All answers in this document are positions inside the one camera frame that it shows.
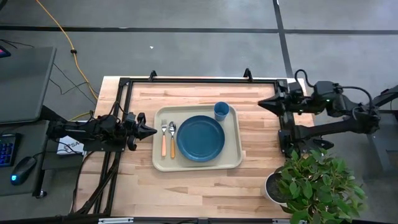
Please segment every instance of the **keyboard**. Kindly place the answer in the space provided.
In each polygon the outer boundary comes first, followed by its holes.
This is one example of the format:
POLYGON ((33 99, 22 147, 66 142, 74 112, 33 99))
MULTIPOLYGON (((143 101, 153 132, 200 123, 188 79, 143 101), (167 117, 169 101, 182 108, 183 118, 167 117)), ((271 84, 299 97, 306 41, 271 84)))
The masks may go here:
POLYGON ((3 134, 0 136, 0 167, 14 165, 21 134, 3 134))

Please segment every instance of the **orange handle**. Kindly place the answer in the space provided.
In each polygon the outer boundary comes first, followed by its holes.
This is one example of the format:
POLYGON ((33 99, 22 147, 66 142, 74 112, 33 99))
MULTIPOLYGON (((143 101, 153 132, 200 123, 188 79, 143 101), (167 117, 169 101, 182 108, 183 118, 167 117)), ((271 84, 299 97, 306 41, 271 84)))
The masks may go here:
POLYGON ((162 140, 162 156, 166 156, 166 136, 163 135, 163 140, 162 140))
POLYGON ((174 138, 172 138, 172 159, 175 157, 174 138))

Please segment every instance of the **tray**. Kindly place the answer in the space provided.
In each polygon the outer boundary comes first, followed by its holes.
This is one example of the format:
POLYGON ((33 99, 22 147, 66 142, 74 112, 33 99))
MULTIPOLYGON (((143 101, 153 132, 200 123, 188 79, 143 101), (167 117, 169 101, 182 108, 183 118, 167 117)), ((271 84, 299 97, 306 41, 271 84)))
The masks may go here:
POLYGON ((167 155, 162 157, 162 119, 171 121, 178 128, 188 118, 196 115, 205 115, 214 118, 214 105, 196 106, 166 106, 158 110, 155 114, 154 127, 158 132, 154 135, 152 148, 152 163, 155 168, 163 172, 188 171, 188 170, 211 170, 211 169, 232 169, 240 165, 243 159, 241 137, 239 134, 238 114, 230 105, 229 114, 220 123, 225 133, 225 144, 223 150, 215 158, 207 162, 195 162, 187 159, 178 149, 175 143, 175 158, 170 157, 171 134, 166 131, 166 150, 167 155))

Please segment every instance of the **wooden table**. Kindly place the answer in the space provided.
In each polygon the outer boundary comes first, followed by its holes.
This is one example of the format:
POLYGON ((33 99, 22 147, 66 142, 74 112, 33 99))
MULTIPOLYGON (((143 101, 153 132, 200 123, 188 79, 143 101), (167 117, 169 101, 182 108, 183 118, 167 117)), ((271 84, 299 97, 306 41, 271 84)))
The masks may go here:
MULTIPOLYGON (((97 115, 109 113, 116 99, 119 78, 104 77, 97 115)), ((137 151, 125 150, 122 154, 112 216, 289 217, 260 194, 266 177, 285 161, 277 141, 278 117, 257 106, 257 101, 272 95, 274 87, 269 84, 135 83, 130 111, 145 112, 148 126, 153 126, 155 112, 163 106, 218 101, 233 105, 238 111, 244 159, 235 169, 160 172, 152 165, 152 137, 143 139, 137 144, 137 151)), ((295 114, 295 122, 313 126, 310 114, 295 114)), ((86 161, 78 185, 77 208, 97 187, 103 157, 103 152, 96 152, 86 161)), ((102 208, 108 190, 104 192, 102 208)))

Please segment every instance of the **computer mouse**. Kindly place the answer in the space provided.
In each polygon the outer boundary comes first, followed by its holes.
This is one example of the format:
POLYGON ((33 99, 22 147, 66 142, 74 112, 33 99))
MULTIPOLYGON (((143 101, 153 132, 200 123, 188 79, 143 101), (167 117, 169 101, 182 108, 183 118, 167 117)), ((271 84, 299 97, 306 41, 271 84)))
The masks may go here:
POLYGON ((14 170, 11 173, 11 184, 12 185, 21 185, 25 182, 25 180, 29 177, 30 172, 33 167, 36 165, 36 159, 27 156, 15 166, 14 170))

